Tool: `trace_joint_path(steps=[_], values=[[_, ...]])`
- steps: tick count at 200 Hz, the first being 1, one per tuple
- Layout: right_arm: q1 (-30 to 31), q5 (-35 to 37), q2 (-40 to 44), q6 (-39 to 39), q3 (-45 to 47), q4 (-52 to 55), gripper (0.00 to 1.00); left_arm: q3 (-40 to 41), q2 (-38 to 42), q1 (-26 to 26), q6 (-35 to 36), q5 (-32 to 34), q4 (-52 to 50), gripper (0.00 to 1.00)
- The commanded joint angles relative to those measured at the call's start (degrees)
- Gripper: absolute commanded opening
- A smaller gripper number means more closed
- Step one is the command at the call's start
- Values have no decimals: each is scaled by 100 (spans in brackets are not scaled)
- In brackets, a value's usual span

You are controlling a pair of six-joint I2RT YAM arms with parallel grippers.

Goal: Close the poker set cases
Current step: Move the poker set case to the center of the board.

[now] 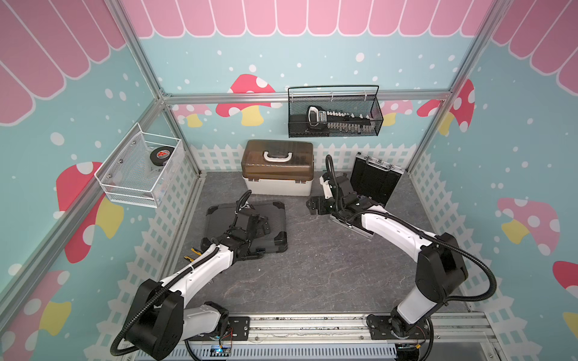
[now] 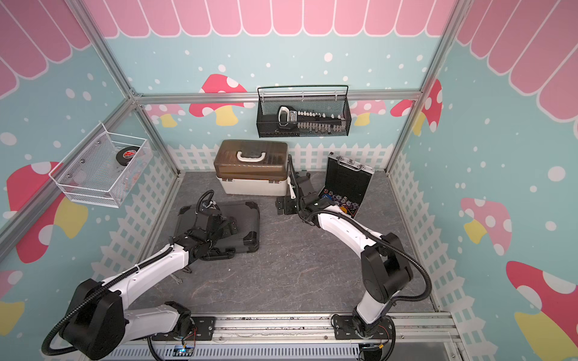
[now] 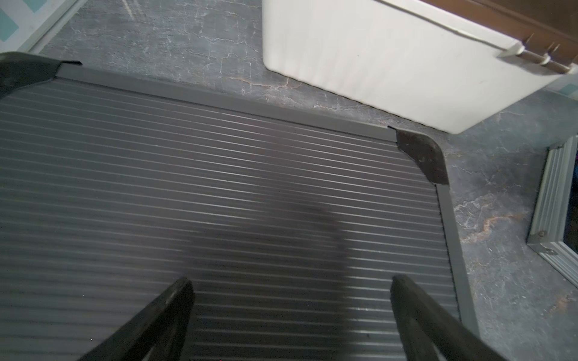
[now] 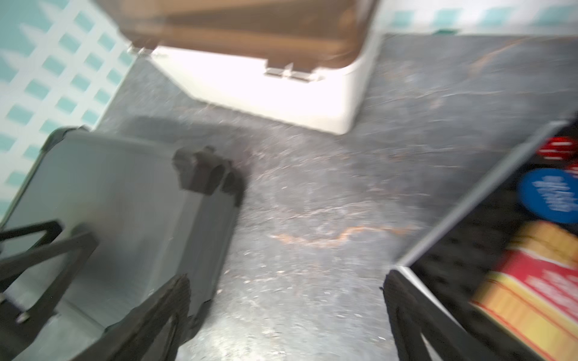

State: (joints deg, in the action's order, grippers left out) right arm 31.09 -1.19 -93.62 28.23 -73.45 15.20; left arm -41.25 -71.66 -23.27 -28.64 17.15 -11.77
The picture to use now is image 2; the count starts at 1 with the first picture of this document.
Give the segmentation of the small silver poker case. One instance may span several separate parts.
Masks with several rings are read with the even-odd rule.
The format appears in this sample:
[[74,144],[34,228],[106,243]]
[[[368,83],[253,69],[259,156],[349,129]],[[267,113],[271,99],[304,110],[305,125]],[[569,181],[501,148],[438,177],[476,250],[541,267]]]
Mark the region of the small silver poker case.
[[324,198],[324,194],[331,194],[334,200],[330,201],[354,218],[373,174],[373,168],[331,152],[328,155],[325,186],[319,195]]

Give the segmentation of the large black poker case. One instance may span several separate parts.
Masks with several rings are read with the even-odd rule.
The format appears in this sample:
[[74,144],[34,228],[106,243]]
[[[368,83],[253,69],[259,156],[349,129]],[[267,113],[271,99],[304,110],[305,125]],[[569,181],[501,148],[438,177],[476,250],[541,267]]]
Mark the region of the large black poker case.
[[180,209],[175,242],[196,260],[229,260],[260,247],[260,209],[253,201],[222,202]]

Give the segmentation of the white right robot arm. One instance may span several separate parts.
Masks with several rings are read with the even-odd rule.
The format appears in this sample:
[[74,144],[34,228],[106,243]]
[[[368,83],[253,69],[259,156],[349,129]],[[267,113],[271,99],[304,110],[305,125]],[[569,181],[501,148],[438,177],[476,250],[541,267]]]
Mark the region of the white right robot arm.
[[355,306],[351,320],[334,317],[335,330],[346,329],[359,338],[373,338],[379,332],[393,335],[386,325],[390,309],[399,302],[427,299],[433,285],[426,269],[404,249],[398,236],[374,232],[315,191],[310,176],[287,172],[289,194],[277,198],[279,214],[295,214],[302,222],[337,237],[358,256],[365,293]]

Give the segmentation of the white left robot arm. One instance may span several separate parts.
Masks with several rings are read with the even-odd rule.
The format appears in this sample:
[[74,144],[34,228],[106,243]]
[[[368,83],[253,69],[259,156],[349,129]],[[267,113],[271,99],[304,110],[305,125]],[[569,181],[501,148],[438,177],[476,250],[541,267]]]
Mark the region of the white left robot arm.
[[164,278],[206,258],[217,242],[237,232],[236,219],[217,211],[199,213],[194,227],[153,256],[103,281],[88,279],[75,290],[68,311],[42,342],[45,356],[79,351],[92,360],[134,339],[172,334],[185,341],[198,328],[191,311],[177,302],[136,311],[129,307]]

